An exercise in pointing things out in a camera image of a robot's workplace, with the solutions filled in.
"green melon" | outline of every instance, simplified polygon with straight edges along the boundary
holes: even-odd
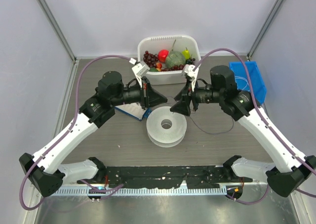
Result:
[[[171,68],[174,65],[184,65],[186,64],[186,58],[185,56],[178,51],[171,51],[169,52],[167,58],[166,58],[166,62],[165,65],[167,68]]]

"blue bin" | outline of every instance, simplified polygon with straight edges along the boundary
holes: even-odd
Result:
[[[245,62],[245,64],[249,71],[255,97],[260,102],[260,104],[263,104],[266,98],[267,89],[261,77],[257,63],[255,61],[251,61],[251,62]],[[247,82],[246,72],[242,63],[230,62],[229,68],[235,74],[235,81],[237,83],[238,89],[250,91],[249,84]]]

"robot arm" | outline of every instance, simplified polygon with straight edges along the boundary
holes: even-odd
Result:
[[[64,159],[90,134],[94,133],[114,114],[114,107],[138,102],[143,108],[154,107],[167,102],[167,98],[155,91],[143,75],[148,71],[145,63],[136,64],[132,70],[136,76],[125,87],[121,74],[110,71],[98,82],[96,94],[89,98],[79,109],[76,123],[71,131],[41,161],[29,176],[29,180],[43,197],[56,192],[63,183],[80,179],[101,182],[106,169],[104,164],[91,157],[83,162],[61,165]],[[72,125],[72,120],[59,135],[33,155],[23,154],[19,161],[26,173],[31,165],[54,144]]]
[[[287,197],[311,174],[296,157],[301,158],[313,169],[316,168],[316,157],[306,157],[269,120],[269,126],[290,146],[296,157],[290,154],[261,120],[254,108],[250,93],[237,90],[234,73],[227,66],[216,66],[211,69],[212,84],[197,79],[198,69],[194,71],[194,68],[194,65],[186,65],[183,69],[187,83],[175,97],[178,102],[170,108],[170,111],[190,116],[191,102],[194,110],[198,109],[199,103],[218,103],[224,113],[238,121],[259,141],[273,160],[273,163],[264,163],[234,156],[224,163],[224,167],[231,175],[267,182],[276,193]],[[197,81],[204,82],[204,87],[198,87]],[[268,120],[263,108],[259,110]]]

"red wire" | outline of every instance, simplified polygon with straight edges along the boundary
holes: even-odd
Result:
[[[108,185],[109,180],[108,180],[108,175],[105,176],[105,187]]]
[[[241,188],[243,188],[243,187],[244,187],[244,185],[245,185],[245,182],[244,182],[244,180],[243,180],[243,177],[242,177],[242,178],[240,178],[240,182],[242,182]]]

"red apple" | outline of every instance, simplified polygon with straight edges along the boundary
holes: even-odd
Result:
[[[165,62],[166,61],[166,57],[168,56],[169,54],[169,51],[166,50],[166,49],[163,49],[161,50],[159,53],[158,53],[158,59],[160,62]]]

